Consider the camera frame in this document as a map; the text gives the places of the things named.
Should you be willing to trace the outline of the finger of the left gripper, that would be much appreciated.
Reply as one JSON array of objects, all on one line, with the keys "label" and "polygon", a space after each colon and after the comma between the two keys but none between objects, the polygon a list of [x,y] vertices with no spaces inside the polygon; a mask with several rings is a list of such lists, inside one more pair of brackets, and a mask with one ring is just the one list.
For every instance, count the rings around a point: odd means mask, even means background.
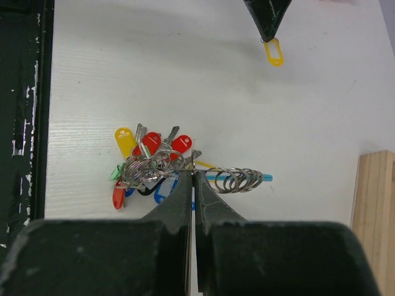
[{"label": "finger of the left gripper", "polygon": [[269,40],[272,40],[283,20],[283,17],[291,4],[292,0],[268,0],[270,8],[270,30],[269,30]]},{"label": "finger of the left gripper", "polygon": [[273,38],[272,21],[273,11],[268,0],[246,0],[247,7],[259,33],[264,42]]}]

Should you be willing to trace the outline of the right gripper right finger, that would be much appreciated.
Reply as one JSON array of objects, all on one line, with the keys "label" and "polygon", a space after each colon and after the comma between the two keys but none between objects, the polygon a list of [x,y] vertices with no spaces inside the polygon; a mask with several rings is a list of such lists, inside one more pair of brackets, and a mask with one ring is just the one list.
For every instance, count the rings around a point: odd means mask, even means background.
[{"label": "right gripper right finger", "polygon": [[328,221],[248,221],[194,177],[197,284],[204,295],[379,295],[362,246]]}]

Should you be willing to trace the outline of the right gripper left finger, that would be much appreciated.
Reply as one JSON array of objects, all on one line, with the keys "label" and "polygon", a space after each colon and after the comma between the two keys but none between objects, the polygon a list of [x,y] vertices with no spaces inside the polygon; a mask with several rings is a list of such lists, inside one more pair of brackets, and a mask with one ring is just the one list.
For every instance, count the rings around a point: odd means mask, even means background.
[{"label": "right gripper left finger", "polygon": [[2,295],[189,295],[193,179],[137,220],[37,220],[1,265]]}]

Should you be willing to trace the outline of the key with yellow tag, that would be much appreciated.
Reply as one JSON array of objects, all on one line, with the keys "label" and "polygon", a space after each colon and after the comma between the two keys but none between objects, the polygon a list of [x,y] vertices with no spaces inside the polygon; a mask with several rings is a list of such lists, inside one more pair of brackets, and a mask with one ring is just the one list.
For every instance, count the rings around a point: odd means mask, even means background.
[{"label": "key with yellow tag", "polygon": [[282,66],[284,58],[279,40],[277,38],[273,38],[268,42],[265,42],[263,40],[261,40],[261,42],[264,45],[268,62],[274,67]]}]

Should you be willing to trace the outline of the metal key organizer with keys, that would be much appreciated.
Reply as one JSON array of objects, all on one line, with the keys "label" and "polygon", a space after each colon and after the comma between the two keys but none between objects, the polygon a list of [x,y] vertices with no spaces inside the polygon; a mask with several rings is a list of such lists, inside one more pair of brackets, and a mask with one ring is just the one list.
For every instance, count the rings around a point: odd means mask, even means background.
[{"label": "metal key organizer with keys", "polygon": [[271,182],[272,175],[250,168],[222,168],[199,162],[201,151],[192,148],[193,140],[179,135],[179,126],[174,126],[166,138],[148,131],[138,124],[136,131],[121,127],[114,138],[123,157],[110,178],[114,181],[112,205],[120,210],[125,199],[138,192],[151,195],[155,203],[163,202],[180,184],[181,173],[194,174],[200,171],[218,194],[249,192],[263,182]]}]

